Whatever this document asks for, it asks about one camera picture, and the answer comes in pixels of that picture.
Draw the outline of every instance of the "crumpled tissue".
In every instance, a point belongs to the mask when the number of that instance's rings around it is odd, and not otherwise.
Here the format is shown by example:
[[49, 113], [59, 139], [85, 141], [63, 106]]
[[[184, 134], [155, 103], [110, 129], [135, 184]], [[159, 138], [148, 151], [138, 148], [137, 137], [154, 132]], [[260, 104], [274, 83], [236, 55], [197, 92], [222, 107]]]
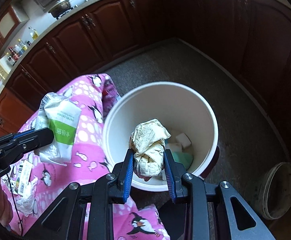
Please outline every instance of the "crumpled tissue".
[[130, 136], [129, 148], [135, 152], [134, 172], [139, 178], [159, 175], [164, 168], [164, 140], [170, 136], [157, 119], [140, 123], [135, 128]]
[[37, 190], [38, 178], [34, 179], [28, 183], [26, 186], [23, 197], [20, 197], [16, 202], [16, 208], [18, 211], [21, 211], [26, 217], [28, 217], [33, 212], [34, 207], [34, 196]]

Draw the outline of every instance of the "metal screw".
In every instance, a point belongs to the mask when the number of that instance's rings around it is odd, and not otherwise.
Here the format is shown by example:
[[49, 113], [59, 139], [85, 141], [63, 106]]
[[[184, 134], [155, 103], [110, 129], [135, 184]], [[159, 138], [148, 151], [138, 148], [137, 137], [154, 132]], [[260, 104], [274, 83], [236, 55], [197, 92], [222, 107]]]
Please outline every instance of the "metal screw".
[[105, 176], [105, 178], [108, 180], [113, 180], [115, 178], [115, 175], [113, 173], [109, 173]]
[[185, 173], [185, 174], [183, 174], [183, 177], [185, 179], [193, 179], [193, 175], [191, 173]]
[[228, 187], [231, 186], [230, 183], [227, 182], [227, 181], [222, 181], [220, 184], [221, 184], [221, 186], [224, 187], [224, 188], [228, 188]]
[[76, 182], [72, 182], [72, 183], [69, 185], [69, 188], [70, 188], [70, 189], [77, 189], [78, 186], [79, 186], [78, 183], [76, 183]]

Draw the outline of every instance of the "pink blanket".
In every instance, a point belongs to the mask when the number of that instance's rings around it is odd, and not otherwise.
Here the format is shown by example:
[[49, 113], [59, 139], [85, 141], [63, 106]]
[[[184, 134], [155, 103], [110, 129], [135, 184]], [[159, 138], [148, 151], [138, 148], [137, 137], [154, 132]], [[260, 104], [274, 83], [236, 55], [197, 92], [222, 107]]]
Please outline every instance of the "pink blanket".
[[[63, 87], [59, 94], [64, 94], [82, 109], [72, 160], [66, 167], [41, 163], [38, 156], [30, 152], [23, 159], [33, 163], [30, 181], [38, 178], [35, 202], [32, 214], [25, 217], [19, 212], [23, 225], [23, 234], [34, 224], [37, 218], [71, 182], [81, 185], [95, 182], [99, 177], [109, 173], [107, 159], [102, 150], [103, 121], [112, 106], [120, 99], [115, 86], [107, 74], [85, 75], [74, 79]], [[20, 129], [26, 131], [34, 127], [35, 113]], [[21, 226], [16, 214], [12, 195], [7, 186], [1, 182], [14, 212], [10, 223], [12, 230], [21, 233]], [[90, 207], [87, 208], [84, 238], [87, 239], [87, 221]], [[113, 229], [115, 240], [127, 239], [170, 239], [154, 205], [138, 210], [131, 197], [124, 205], [113, 205]]]

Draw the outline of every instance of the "white bucket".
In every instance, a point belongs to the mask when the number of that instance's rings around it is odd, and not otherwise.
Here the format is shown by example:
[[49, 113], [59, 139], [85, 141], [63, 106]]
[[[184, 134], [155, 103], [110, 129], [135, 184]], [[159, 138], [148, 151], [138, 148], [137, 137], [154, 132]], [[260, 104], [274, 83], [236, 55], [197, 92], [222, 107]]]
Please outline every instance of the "white bucket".
[[[193, 89], [173, 82], [137, 87], [111, 109], [103, 128], [103, 150], [111, 166], [124, 161], [135, 127], [158, 119], [168, 130], [184, 132], [192, 142], [194, 159], [188, 172], [200, 175], [214, 155], [218, 141], [215, 115], [207, 101]], [[148, 182], [133, 174], [132, 186], [147, 191], [167, 191], [156, 177]]]
[[291, 163], [278, 163], [247, 190], [251, 207], [265, 219], [282, 217], [291, 207]]

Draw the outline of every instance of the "cooking pot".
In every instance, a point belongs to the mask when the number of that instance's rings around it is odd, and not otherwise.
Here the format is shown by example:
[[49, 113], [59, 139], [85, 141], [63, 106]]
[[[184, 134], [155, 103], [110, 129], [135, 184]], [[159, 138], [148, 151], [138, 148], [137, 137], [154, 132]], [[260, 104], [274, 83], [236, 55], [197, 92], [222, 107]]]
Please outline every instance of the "cooking pot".
[[58, 18], [61, 14], [70, 10], [72, 5], [70, 0], [58, 0], [56, 4], [49, 10], [54, 18]]

